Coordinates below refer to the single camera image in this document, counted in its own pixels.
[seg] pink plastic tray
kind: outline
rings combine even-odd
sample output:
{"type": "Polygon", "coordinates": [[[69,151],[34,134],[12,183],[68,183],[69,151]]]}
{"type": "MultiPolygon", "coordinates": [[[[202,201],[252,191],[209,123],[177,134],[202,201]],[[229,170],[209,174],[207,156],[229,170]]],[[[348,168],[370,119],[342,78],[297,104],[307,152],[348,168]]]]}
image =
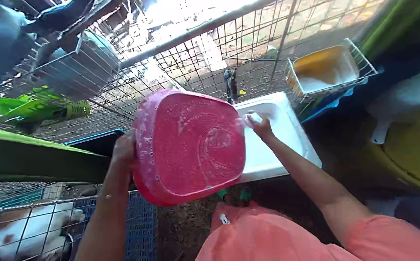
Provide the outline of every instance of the pink plastic tray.
{"type": "Polygon", "coordinates": [[[243,127],[234,107],[176,89],[154,92],[139,106],[140,166],[133,174],[142,196],[170,206],[234,184],[245,164],[243,127]]]}

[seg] sink basin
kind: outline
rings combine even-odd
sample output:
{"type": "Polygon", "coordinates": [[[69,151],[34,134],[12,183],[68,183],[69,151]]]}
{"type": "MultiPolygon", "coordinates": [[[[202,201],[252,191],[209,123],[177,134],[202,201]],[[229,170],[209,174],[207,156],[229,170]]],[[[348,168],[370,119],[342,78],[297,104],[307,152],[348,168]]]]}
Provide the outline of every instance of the sink basin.
{"type": "MultiPolygon", "coordinates": [[[[275,136],[295,152],[311,163],[322,167],[322,162],[310,140],[308,140],[299,120],[284,92],[276,92],[258,98],[250,99],[235,105],[239,116],[250,110],[267,117],[275,136]]],[[[260,180],[280,175],[287,175],[281,162],[270,148],[247,127],[244,130],[246,143],[246,163],[240,182],[260,180]]]]}

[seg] rabbit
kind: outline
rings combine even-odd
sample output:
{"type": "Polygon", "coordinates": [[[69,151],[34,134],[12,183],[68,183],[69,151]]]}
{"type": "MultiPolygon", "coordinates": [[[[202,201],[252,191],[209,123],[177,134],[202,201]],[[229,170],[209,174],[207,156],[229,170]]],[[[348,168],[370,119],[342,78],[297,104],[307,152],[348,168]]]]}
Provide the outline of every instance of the rabbit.
{"type": "Polygon", "coordinates": [[[37,258],[41,253],[40,260],[58,260],[70,244],[60,234],[61,228],[85,219],[83,211],[75,210],[73,206],[73,202],[57,203],[35,207],[32,211],[28,208],[1,213],[0,261],[37,258]]]}

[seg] wire mesh fence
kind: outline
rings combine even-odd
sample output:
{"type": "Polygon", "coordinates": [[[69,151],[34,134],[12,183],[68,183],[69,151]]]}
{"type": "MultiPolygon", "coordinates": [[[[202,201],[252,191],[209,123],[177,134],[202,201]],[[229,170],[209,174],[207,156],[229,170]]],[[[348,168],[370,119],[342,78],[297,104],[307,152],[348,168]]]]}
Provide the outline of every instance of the wire mesh fence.
{"type": "MultiPolygon", "coordinates": [[[[26,63],[17,66],[19,74],[0,83],[0,97],[16,97],[16,93],[31,91],[28,87],[47,84],[63,97],[71,97],[70,101],[86,99],[88,116],[44,121],[31,134],[57,143],[112,128],[128,129],[141,100],[160,89],[182,88],[225,98],[226,68],[237,68],[240,101],[285,91],[295,106],[300,99],[292,95],[285,80],[288,59],[352,37],[363,25],[360,22],[372,17],[383,3],[384,0],[278,0],[230,21],[213,23],[213,27],[206,27],[189,40],[180,42],[178,37],[171,48],[132,64],[128,61],[135,56],[200,28],[200,21],[174,23],[153,31],[145,23],[134,22],[130,14],[117,12],[116,29],[109,24],[112,16],[95,21],[88,28],[85,42],[33,73],[29,66],[35,59],[36,45],[26,63]],[[29,85],[35,76],[38,80],[29,85]]],[[[0,129],[27,133],[9,124],[8,118],[4,120],[0,121],[0,129]]]]}
{"type": "MultiPolygon", "coordinates": [[[[0,208],[0,260],[73,260],[96,203],[91,196],[0,208]]],[[[130,191],[125,260],[155,260],[156,236],[156,207],[130,191]]]]}
{"type": "MultiPolygon", "coordinates": [[[[173,11],[184,13],[182,19],[151,27],[147,17],[134,17],[127,1],[94,21],[71,49],[58,49],[36,69],[38,51],[47,42],[34,43],[28,57],[0,82],[0,98],[42,99],[50,115],[36,118],[33,130],[22,129],[16,122],[21,118],[8,114],[0,117],[0,129],[56,143],[127,130],[144,97],[161,89],[225,99],[227,68],[236,68],[239,101],[285,91],[295,107],[302,98],[286,82],[290,61],[353,37],[384,2],[259,0],[217,18],[206,13],[212,10],[208,8],[200,19],[186,13],[186,1],[177,0],[173,11]]],[[[366,76],[361,70],[360,77],[366,76]]],[[[0,227],[17,226],[19,233],[12,239],[0,237],[0,254],[9,252],[17,260],[41,255],[72,260],[97,196],[60,200],[65,190],[62,182],[0,182],[0,219],[15,211],[25,213],[0,221],[0,227]],[[27,205],[53,199],[57,201],[27,205]],[[60,217],[70,222],[52,228],[60,217]],[[39,226],[44,231],[27,234],[37,218],[43,220],[39,226]],[[33,240],[39,244],[32,248],[33,240]]],[[[153,260],[155,207],[136,192],[130,192],[129,199],[125,257],[153,260]]]]}

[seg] soil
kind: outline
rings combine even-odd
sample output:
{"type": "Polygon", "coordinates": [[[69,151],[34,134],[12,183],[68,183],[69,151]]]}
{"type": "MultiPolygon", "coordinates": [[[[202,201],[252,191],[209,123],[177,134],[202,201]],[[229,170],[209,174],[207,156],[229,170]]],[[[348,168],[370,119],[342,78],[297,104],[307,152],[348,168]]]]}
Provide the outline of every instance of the soil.
{"type": "MultiPolygon", "coordinates": [[[[319,209],[290,176],[238,184],[228,188],[237,198],[241,186],[248,186],[259,205],[277,210],[325,243],[338,244],[319,209]]],[[[169,208],[159,208],[158,260],[193,261],[210,235],[213,211],[219,198],[211,195],[169,208]]]]}

